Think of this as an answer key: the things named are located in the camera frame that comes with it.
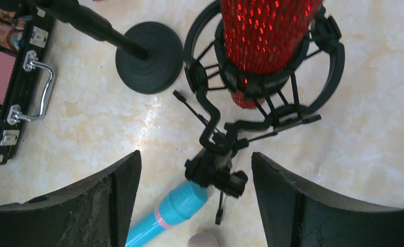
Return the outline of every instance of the microphone stand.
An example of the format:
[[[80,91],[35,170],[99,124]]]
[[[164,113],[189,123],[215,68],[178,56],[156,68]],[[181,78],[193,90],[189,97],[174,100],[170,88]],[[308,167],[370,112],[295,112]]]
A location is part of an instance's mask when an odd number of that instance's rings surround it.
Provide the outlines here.
[[[129,88],[139,93],[165,90],[182,70],[182,42],[164,24],[140,23],[122,35],[107,19],[77,0],[28,0],[28,3],[95,40],[116,46],[117,72]]]

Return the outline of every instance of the microphone grille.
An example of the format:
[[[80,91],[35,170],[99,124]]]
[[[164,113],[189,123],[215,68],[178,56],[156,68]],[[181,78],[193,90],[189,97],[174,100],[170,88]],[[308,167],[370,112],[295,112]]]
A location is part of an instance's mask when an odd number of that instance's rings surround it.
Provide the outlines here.
[[[218,247],[217,240],[211,233],[199,233],[188,241],[188,247]]]

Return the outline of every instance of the blue microphone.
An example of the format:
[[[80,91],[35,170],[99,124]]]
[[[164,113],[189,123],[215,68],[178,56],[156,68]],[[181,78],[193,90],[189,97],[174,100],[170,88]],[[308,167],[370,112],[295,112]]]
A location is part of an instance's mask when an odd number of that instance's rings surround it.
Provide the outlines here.
[[[190,219],[208,200],[207,191],[186,181],[173,189],[160,205],[130,227],[125,247],[140,247],[175,225]]]

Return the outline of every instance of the black plastic arm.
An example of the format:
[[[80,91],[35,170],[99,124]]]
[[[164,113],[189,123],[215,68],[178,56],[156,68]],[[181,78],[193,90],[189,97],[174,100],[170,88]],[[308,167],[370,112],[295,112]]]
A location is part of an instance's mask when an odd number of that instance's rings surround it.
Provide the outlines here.
[[[111,23],[93,10],[82,6],[77,0],[28,0],[55,19],[71,24],[77,30],[98,41],[107,41],[132,56],[146,60],[148,51],[113,29]]]

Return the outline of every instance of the white marble surface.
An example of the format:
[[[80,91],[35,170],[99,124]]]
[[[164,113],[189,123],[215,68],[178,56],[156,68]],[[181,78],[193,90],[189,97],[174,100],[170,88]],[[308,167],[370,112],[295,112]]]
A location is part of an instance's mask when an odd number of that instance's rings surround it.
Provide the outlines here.
[[[159,21],[184,41],[196,16],[210,2],[188,0],[81,0],[125,32]],[[343,33],[346,64],[336,93],[319,113],[323,120],[252,144],[235,159],[250,175],[250,156],[261,151],[287,169],[357,199],[404,207],[404,1],[325,1]],[[210,25],[198,50],[213,38]],[[140,95],[115,69],[115,48],[58,23],[48,62],[58,69],[47,116],[27,125],[19,154],[0,166],[0,204],[25,202],[82,179],[138,149],[143,169],[134,222],[184,180],[184,162],[200,149],[203,125],[172,95],[183,92],[198,110],[183,74],[168,90]],[[206,61],[214,61],[210,54]],[[328,59],[318,55],[298,71],[303,102],[319,93]],[[259,116],[235,106],[227,92],[214,100],[222,120]],[[197,231],[221,236],[223,246],[266,246],[250,179],[226,215],[214,224],[218,194],[190,221],[148,246],[186,246]]]

